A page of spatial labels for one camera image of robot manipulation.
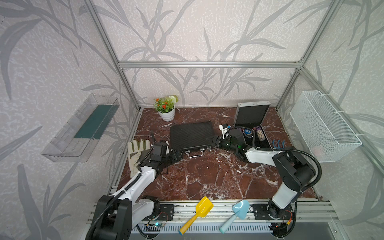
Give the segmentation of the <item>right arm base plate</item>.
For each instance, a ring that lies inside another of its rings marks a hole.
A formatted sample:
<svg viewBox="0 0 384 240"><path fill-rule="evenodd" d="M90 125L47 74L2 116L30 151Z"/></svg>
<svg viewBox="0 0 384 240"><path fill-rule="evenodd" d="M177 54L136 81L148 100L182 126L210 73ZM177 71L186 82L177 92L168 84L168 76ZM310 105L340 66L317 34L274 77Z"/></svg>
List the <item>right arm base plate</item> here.
<svg viewBox="0 0 384 240"><path fill-rule="evenodd" d="M270 207L268 204L252 204L250 211L254 214L255 220L291 220L294 215L294 210L291 205L288 205L284 210Z"/></svg>

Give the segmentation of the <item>poker chips row right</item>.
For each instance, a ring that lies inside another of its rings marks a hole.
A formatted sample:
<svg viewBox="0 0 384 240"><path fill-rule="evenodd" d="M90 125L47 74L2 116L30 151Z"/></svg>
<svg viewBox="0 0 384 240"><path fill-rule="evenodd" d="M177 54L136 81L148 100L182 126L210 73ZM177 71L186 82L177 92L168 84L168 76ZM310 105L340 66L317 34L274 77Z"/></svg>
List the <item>poker chips row right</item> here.
<svg viewBox="0 0 384 240"><path fill-rule="evenodd" d="M266 140L266 136L265 136L261 126L257 126L255 132L256 132L256 134L258 136L259 141L262 142L262 141Z"/></svg>

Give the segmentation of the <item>clear plastic wall shelf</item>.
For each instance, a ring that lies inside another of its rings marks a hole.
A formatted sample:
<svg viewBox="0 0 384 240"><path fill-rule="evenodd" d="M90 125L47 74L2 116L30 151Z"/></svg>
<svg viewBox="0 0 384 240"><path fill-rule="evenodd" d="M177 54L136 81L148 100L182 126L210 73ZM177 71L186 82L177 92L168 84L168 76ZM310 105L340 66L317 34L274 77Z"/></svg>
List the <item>clear plastic wall shelf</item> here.
<svg viewBox="0 0 384 240"><path fill-rule="evenodd" d="M53 162L87 162L119 107L117 97L90 94L42 155Z"/></svg>

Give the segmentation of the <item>beige work glove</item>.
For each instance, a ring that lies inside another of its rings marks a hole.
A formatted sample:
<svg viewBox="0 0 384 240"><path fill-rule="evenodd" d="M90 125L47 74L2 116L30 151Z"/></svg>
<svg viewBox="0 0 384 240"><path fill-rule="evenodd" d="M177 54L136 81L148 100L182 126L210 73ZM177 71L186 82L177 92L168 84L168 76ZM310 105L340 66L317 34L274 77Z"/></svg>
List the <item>beige work glove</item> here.
<svg viewBox="0 0 384 240"><path fill-rule="evenodd" d="M128 164L130 168L130 177L133 178L138 172L139 159L142 154L150 149L150 140L140 139L128 142Z"/></svg>

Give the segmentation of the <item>light blue toy shovel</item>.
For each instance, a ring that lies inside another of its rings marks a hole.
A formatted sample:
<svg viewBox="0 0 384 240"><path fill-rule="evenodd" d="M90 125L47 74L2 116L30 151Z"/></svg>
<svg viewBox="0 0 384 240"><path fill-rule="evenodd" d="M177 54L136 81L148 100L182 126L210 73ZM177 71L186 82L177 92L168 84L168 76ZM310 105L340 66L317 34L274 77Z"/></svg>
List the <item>light blue toy shovel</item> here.
<svg viewBox="0 0 384 240"><path fill-rule="evenodd" d="M232 210L234 214L220 227L219 231L224 234L237 218L244 220L247 216L249 207L250 203L247 200L242 200L233 205Z"/></svg>

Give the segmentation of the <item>potted plant white pot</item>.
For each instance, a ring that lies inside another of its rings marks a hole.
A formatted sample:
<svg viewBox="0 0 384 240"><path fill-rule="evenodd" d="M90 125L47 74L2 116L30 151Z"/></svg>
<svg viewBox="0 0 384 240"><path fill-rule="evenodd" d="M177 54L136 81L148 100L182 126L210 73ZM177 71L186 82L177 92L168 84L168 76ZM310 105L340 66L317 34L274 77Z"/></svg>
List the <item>potted plant white pot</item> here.
<svg viewBox="0 0 384 240"><path fill-rule="evenodd" d="M169 95L164 98L155 99L154 106L165 122L171 122L175 117L175 104L179 101L178 96Z"/></svg>

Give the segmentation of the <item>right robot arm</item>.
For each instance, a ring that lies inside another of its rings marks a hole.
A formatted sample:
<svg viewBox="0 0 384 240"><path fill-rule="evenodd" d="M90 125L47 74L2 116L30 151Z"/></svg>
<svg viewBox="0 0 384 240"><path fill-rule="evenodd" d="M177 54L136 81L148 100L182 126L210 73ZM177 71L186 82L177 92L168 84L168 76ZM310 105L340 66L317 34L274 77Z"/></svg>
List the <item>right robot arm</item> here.
<svg viewBox="0 0 384 240"><path fill-rule="evenodd" d="M232 152L246 163L275 167L283 181L269 200L267 211L272 219L279 219L291 203L322 177L320 162L311 154L295 148L263 149L256 145L253 129L221 126L222 135L210 138L211 146Z"/></svg>

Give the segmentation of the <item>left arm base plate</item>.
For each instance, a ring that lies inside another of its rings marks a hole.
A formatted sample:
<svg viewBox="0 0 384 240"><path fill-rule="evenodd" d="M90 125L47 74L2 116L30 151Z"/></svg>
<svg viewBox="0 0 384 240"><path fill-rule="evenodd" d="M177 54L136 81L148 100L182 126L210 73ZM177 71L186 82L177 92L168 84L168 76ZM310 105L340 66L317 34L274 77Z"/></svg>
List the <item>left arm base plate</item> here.
<svg viewBox="0 0 384 240"><path fill-rule="evenodd" d="M175 213L175 205L173 204L160 204L155 206L151 215L145 217L144 220L149 221L152 219L158 221L172 221Z"/></svg>

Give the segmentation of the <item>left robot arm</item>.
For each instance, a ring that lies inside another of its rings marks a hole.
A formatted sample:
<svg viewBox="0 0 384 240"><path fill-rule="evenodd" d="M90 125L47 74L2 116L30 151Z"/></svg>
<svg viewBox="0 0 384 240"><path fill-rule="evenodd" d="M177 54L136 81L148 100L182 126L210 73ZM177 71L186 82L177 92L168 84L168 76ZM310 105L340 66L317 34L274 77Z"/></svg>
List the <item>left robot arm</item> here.
<svg viewBox="0 0 384 240"><path fill-rule="evenodd" d="M140 195L167 167L182 160L182 152L172 150L168 142L148 140L128 143L128 162L137 172L130 181L112 195L102 196L96 206L87 240L127 240L144 218L157 216L158 201Z"/></svg>

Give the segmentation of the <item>silver aluminium poker case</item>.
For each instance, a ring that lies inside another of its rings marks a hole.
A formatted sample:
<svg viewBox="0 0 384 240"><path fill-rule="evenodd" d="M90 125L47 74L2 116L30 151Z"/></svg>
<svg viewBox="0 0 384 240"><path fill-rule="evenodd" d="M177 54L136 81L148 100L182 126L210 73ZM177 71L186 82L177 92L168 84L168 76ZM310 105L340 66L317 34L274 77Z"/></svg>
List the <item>silver aluminium poker case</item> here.
<svg viewBox="0 0 384 240"><path fill-rule="evenodd" d="M234 121L235 127L246 127L248 129L253 129L253 131L255 132L257 126L262 127L262 123L270 108L270 105L271 103L268 101L239 103L237 105L237 111L235 115L235 121ZM245 139L248 145L252 146L254 136L255 136L256 147L265 148L265 149L271 148L267 137L265 141L261 142L259 141L256 132L253 134L251 138L248 138L245 136Z"/></svg>

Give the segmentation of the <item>blue hand rake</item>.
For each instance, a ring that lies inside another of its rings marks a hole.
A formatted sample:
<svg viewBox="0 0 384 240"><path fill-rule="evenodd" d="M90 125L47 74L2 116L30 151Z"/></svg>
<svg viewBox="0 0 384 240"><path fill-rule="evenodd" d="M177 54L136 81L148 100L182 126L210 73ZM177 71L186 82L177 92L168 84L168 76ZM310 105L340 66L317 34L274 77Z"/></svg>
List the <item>blue hand rake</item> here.
<svg viewBox="0 0 384 240"><path fill-rule="evenodd" d="M284 149L286 147L286 142L284 140L276 140L276 139L273 139L273 148L277 148L277 149Z"/></svg>

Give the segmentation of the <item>black poker case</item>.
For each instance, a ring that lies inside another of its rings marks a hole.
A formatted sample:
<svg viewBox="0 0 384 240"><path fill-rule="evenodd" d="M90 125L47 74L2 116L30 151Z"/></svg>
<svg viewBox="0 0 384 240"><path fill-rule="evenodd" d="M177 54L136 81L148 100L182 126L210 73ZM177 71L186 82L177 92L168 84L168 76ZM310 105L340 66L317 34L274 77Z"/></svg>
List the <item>black poker case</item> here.
<svg viewBox="0 0 384 240"><path fill-rule="evenodd" d="M216 137L211 121L175 125L170 128L171 149L183 154L211 151Z"/></svg>

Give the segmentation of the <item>yellow toy shovel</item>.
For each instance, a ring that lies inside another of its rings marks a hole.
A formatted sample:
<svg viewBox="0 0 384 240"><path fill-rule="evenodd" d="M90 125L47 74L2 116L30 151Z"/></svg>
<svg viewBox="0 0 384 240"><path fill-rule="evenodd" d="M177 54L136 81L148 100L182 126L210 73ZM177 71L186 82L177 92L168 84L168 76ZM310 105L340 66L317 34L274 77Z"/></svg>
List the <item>yellow toy shovel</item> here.
<svg viewBox="0 0 384 240"><path fill-rule="evenodd" d="M204 218L207 214L213 209L214 204L207 198L203 197L199 203L196 205L195 215L188 220L179 230L179 234L183 235L195 222L197 218Z"/></svg>

